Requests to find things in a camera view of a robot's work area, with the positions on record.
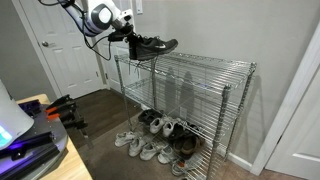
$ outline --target door frame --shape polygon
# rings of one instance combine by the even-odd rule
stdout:
[[[320,64],[320,22],[250,172],[260,175],[309,87]]]
[[[57,84],[57,82],[55,81],[54,79],[54,76],[53,76],[53,73],[51,72],[50,70],[50,66],[40,48],[40,45],[38,44],[38,40],[37,40],[37,37],[35,36],[33,30],[32,30],[32,27],[29,23],[29,20],[27,18],[27,15],[25,14],[23,8],[22,8],[22,5],[20,4],[19,0],[11,0],[12,4],[14,5],[18,15],[19,15],[19,18],[23,24],[23,27],[25,28],[27,34],[28,34],[28,37],[31,41],[31,44],[34,48],[34,50],[36,51],[36,54],[40,60],[40,63],[49,79],[49,82],[53,88],[53,91],[56,95],[56,98],[59,98],[62,96],[62,93],[59,89],[59,86]],[[99,63],[98,63],[98,59],[96,58],[97,60],[97,64],[98,64],[98,67],[99,67],[99,72],[100,72],[100,81],[99,81],[99,86],[101,89],[108,89],[108,85],[109,85],[109,82],[108,82],[108,79],[106,79],[106,82],[107,84],[103,84],[102,82],[102,78],[105,76],[105,72],[101,72],[101,69],[100,69],[100,66],[99,66]]]

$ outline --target dark hardwood floor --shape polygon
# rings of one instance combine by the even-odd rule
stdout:
[[[130,115],[141,111],[140,105],[128,101]],[[79,113],[89,124],[86,131],[91,140],[96,139],[127,120],[123,96],[113,90],[99,90],[76,99]],[[86,145],[81,133],[76,129],[68,129],[68,134],[76,146]]]

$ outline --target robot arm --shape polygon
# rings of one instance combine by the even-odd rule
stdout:
[[[88,1],[87,12],[84,12],[75,0],[59,0],[59,3],[72,17],[79,30],[88,37],[94,37],[110,26],[123,34],[132,32],[133,26],[122,23],[123,19],[129,21],[132,18],[132,10],[120,11],[112,0]]]

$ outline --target wire shoe rack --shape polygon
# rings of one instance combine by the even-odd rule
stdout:
[[[229,154],[256,63],[176,52],[143,62],[130,60],[127,54],[115,56],[115,60],[126,108],[127,98],[130,98],[200,127],[201,131],[196,131],[183,123],[206,142],[199,152],[203,158],[200,167],[184,173],[191,179],[219,178],[219,169]],[[139,68],[143,78],[124,85],[120,63]],[[127,114],[133,130],[128,108]],[[154,138],[165,140],[160,135]]]

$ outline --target wooden floor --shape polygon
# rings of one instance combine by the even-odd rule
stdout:
[[[124,101],[121,94],[100,90],[87,96],[76,99],[79,106],[79,112],[89,123],[87,132],[91,140],[97,139],[106,132],[127,119]],[[129,102],[128,104],[131,116],[141,111],[139,105]],[[84,138],[77,130],[68,130],[69,136],[72,139],[77,149],[86,145]],[[101,164],[95,164],[97,168],[102,167]],[[297,180],[299,178],[288,176],[281,173],[276,173],[269,170],[263,170],[260,176],[250,174],[248,171],[242,169],[240,166],[227,161],[223,167],[223,180],[247,180],[247,179],[261,179],[261,180]]]

